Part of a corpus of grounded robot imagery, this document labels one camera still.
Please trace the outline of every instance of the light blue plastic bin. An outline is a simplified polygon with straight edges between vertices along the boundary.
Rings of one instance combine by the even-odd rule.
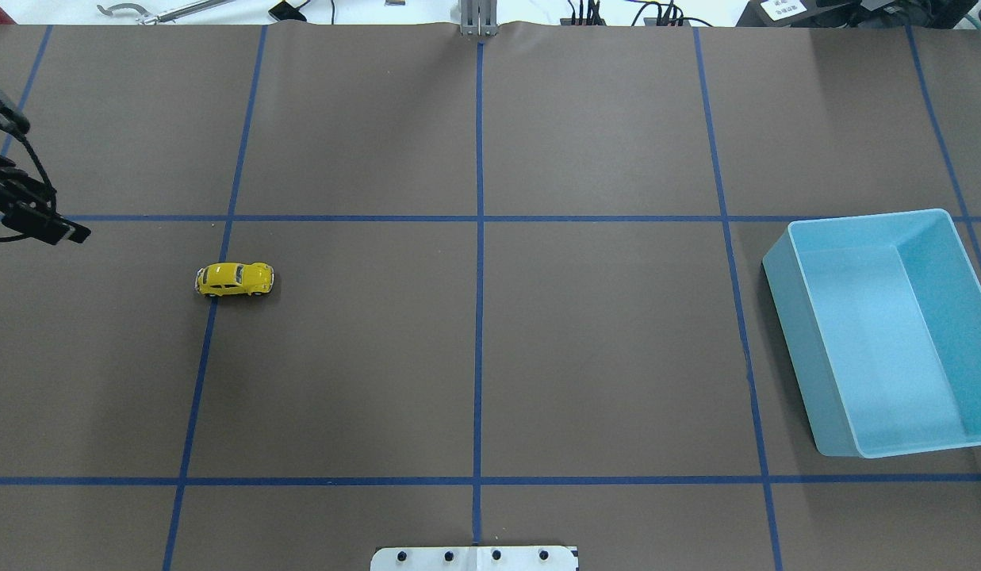
[[[981,289],[946,211],[795,221],[764,264],[822,454],[981,445]]]

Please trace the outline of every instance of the white plastic plate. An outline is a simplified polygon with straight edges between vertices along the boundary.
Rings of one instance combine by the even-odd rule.
[[[370,571],[577,571],[577,554],[566,546],[384,548]]]

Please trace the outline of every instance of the blue grid line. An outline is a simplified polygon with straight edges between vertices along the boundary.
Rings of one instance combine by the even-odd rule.
[[[175,477],[0,476],[0,485],[176,485]]]
[[[22,477],[0,476],[0,485],[119,485],[174,487],[178,477]],[[188,477],[185,487],[416,487],[474,485],[468,476],[421,477]],[[981,481],[981,473],[812,473],[743,476],[485,476],[480,485],[794,485],[794,484],[958,484]]]
[[[483,485],[740,485],[762,476],[489,476]]]
[[[714,214],[65,214],[70,220],[105,221],[105,223],[197,223],[197,221],[234,221],[234,223],[722,223]],[[729,214],[730,223],[791,223],[795,220],[821,220],[832,216],[809,214]],[[954,216],[957,223],[981,223],[981,217]]]
[[[219,248],[219,261],[225,260],[229,249],[229,237],[232,234],[233,213],[236,212],[236,199],[240,195],[240,175],[243,173],[243,157],[247,153],[247,138],[251,136],[251,119],[254,116],[254,101],[258,91],[258,79],[261,76],[261,62],[265,55],[265,40],[268,37],[268,26],[261,26],[261,36],[258,39],[258,55],[254,62],[254,75],[251,76],[251,93],[247,96],[247,112],[243,119],[243,133],[240,134],[240,151],[236,156],[236,170],[233,173],[232,194],[229,196],[229,213],[226,228],[222,234],[222,246]],[[208,353],[212,343],[212,330],[215,328],[215,315],[219,304],[218,299],[212,300],[208,307],[208,321],[205,325],[205,337],[201,344],[201,361],[197,364],[197,380],[194,385],[194,396],[190,399],[190,418],[186,425],[186,437],[183,439],[183,456],[179,464],[179,479],[174,495],[174,509],[170,517],[170,534],[167,536],[167,546],[163,555],[163,571],[170,571],[172,554],[176,545],[176,531],[179,529],[179,516],[183,506],[183,492],[186,490],[186,475],[190,468],[190,451],[194,448],[194,434],[197,429],[197,412],[201,408],[201,391],[205,386],[205,372],[208,369]]]
[[[473,364],[473,545],[483,536],[483,43],[476,44],[476,334]]]
[[[959,178],[955,174],[955,167],[952,165],[952,156],[948,152],[948,145],[945,144],[945,137],[941,132],[941,126],[937,123],[937,115],[933,111],[931,94],[928,91],[928,83],[924,77],[924,67],[921,65],[921,54],[917,49],[917,40],[914,37],[914,29],[906,26],[906,39],[910,41],[910,54],[914,58],[914,68],[917,69],[917,80],[921,83],[921,95],[924,95],[924,106],[928,111],[928,118],[931,119],[931,127],[937,138],[937,147],[941,149],[942,159],[945,160],[945,169],[948,171],[948,178],[952,183],[952,190],[955,191],[955,198],[959,202],[959,210],[966,224],[966,232],[969,234],[969,243],[973,246],[973,254],[976,256],[977,263],[980,264],[981,273],[981,249],[980,242],[976,239],[976,231],[973,230],[972,218],[969,217],[969,207],[966,206],[966,199],[962,195],[962,187],[959,186]]]
[[[751,399],[751,420],[754,423],[754,440],[758,449],[758,464],[761,469],[762,490],[765,494],[765,516],[768,520],[768,535],[772,542],[772,559],[776,571],[783,571],[783,555],[780,552],[780,533],[776,525],[776,506],[772,502],[772,485],[768,480],[768,460],[765,457],[765,436],[761,427],[761,411],[758,408],[758,390],[754,383],[754,366],[751,363],[751,347],[748,343],[747,325],[744,321],[744,303],[741,300],[740,279],[737,275],[737,261],[734,257],[733,237],[730,234],[730,217],[726,210],[726,191],[722,185],[722,170],[719,169],[719,149],[715,144],[715,127],[712,124],[712,108],[708,98],[708,85],[705,79],[705,60],[701,52],[701,37],[698,29],[691,29],[694,36],[694,52],[698,60],[698,81],[701,86],[701,101],[705,109],[705,128],[708,131],[708,151],[712,155],[712,174],[715,177],[715,192],[719,196],[719,216],[722,217],[722,237],[726,242],[726,262],[730,265],[730,282],[734,291],[734,307],[737,309],[737,329],[744,348],[744,362],[747,366],[747,383]]]
[[[472,485],[460,477],[189,477],[187,485],[275,485],[275,487],[379,487],[379,485]]]
[[[914,481],[981,481],[981,473],[843,473],[801,474],[801,476],[770,476],[773,484],[875,484],[914,483]]]
[[[45,47],[49,44],[49,36],[52,34],[52,25],[48,25],[47,29],[43,33],[43,40],[40,42],[40,47],[36,51],[36,58],[33,60],[33,69],[29,72],[29,79],[25,80],[25,87],[21,91],[21,100],[18,102],[18,111],[25,111],[25,104],[29,102],[29,94],[33,92],[33,83],[36,82],[36,75],[40,72],[40,63],[43,63],[43,55],[45,55]],[[8,150],[11,149],[11,135],[10,133],[4,137],[4,145],[0,147],[1,155],[7,156]]]

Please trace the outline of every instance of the black wire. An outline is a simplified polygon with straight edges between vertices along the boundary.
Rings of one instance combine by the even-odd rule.
[[[677,19],[684,17],[684,11],[680,10],[680,7],[674,3],[663,4],[661,2],[639,2],[639,0],[628,1],[642,4],[642,7],[638,8],[638,14],[634,15],[631,25],[636,25],[638,19],[642,17],[642,12],[645,12],[646,8],[650,6],[656,6],[656,25],[660,25],[660,21],[677,21]],[[663,8],[667,8],[667,15],[663,15]]]
[[[646,8],[647,7],[650,7],[650,6],[656,6],[656,10],[657,11],[660,11],[660,12],[663,11],[663,8],[661,8],[663,5],[660,4],[660,3],[658,3],[658,2],[643,2],[642,3],[642,7],[638,8],[638,14],[635,14],[634,15],[634,19],[633,19],[633,21],[631,21],[631,25],[636,25],[636,23],[638,23],[638,19],[640,17],[642,17],[642,12],[645,12],[646,11]]]
[[[715,26],[711,25],[711,23],[708,23],[707,21],[704,21],[701,18],[692,18],[691,16],[681,16],[681,17],[677,18],[677,21],[679,21],[679,22],[684,22],[684,21],[700,21],[704,25],[707,25],[708,28],[715,28]]]
[[[29,140],[27,140],[25,135],[21,134],[20,131],[11,133],[11,135],[14,136],[14,138],[16,138],[20,144],[24,145],[25,150],[29,152],[29,158],[31,158],[33,163],[36,164],[36,169],[38,172],[40,172],[40,176],[43,177],[43,184],[45,184],[45,187],[47,187],[49,191],[49,209],[56,213],[56,189],[52,188],[52,183],[49,182],[49,177],[47,174],[45,174],[43,163],[40,163],[40,158],[38,158],[38,155],[36,155],[36,149],[33,149],[33,146],[29,143]]]
[[[26,235],[24,235],[24,234],[18,234],[18,235],[15,235],[15,236],[1,236],[0,237],[0,243],[1,242],[17,242],[19,240],[23,240],[23,239],[26,239],[26,238],[28,238],[28,237]]]

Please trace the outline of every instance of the yellow toy car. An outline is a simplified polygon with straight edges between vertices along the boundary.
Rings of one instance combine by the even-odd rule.
[[[194,289],[205,297],[261,296],[275,285],[275,270],[265,263],[218,263],[197,271]]]

